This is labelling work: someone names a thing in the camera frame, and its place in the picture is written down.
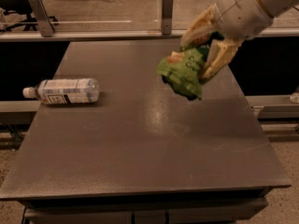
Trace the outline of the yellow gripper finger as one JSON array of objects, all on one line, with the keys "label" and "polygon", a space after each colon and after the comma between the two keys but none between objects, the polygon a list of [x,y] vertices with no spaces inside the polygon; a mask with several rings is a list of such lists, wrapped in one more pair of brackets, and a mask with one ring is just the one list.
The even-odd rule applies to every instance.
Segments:
[{"label": "yellow gripper finger", "polygon": [[214,20],[215,11],[216,5],[212,4],[195,18],[180,40],[181,49],[211,44],[220,39]]},{"label": "yellow gripper finger", "polygon": [[206,63],[198,75],[199,79],[210,80],[216,76],[234,58],[242,43],[240,38],[213,39]]}]

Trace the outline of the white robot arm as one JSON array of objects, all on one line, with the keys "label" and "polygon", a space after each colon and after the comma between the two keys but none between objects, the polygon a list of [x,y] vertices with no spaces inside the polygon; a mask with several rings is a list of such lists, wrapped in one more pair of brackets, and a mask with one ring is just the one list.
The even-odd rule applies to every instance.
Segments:
[{"label": "white robot arm", "polygon": [[224,36],[212,44],[206,67],[199,75],[208,81],[234,58],[244,41],[256,37],[273,24],[275,17],[298,3],[299,0],[217,0],[195,18],[180,45],[201,45],[213,32]]}]

